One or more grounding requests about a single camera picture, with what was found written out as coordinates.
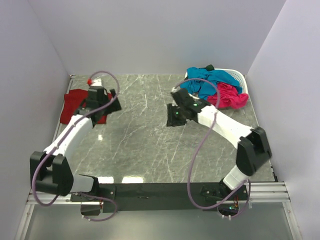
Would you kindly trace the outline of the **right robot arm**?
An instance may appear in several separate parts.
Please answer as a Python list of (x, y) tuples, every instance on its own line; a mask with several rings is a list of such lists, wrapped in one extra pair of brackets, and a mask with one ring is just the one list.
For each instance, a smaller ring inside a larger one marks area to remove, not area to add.
[(168, 126), (194, 121), (218, 133), (236, 149), (235, 166), (221, 180), (219, 187), (222, 198), (232, 199), (237, 194), (237, 187), (272, 157), (266, 131), (260, 126), (253, 128), (232, 119), (206, 100), (191, 96), (185, 88), (173, 88), (170, 94), (173, 104), (167, 105), (167, 111), (178, 122), (168, 122)]

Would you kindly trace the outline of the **red t-shirt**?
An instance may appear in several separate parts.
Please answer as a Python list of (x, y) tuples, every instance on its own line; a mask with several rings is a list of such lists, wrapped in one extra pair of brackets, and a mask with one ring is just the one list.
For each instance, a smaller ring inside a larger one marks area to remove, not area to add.
[(88, 97), (88, 91), (83, 89), (72, 89), (64, 95), (64, 105), (60, 115), (59, 122), (67, 125), (78, 107), (85, 107), (85, 99)]

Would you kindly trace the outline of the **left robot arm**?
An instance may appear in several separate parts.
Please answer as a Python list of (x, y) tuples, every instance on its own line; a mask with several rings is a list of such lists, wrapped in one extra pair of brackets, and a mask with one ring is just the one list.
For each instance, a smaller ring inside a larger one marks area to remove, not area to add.
[(97, 123), (122, 109), (115, 89), (90, 86), (87, 97), (74, 111), (62, 133), (44, 151), (35, 151), (29, 159), (30, 183), (33, 192), (58, 196), (82, 192), (88, 201), (100, 195), (98, 179), (73, 174), (68, 163), (75, 149)]

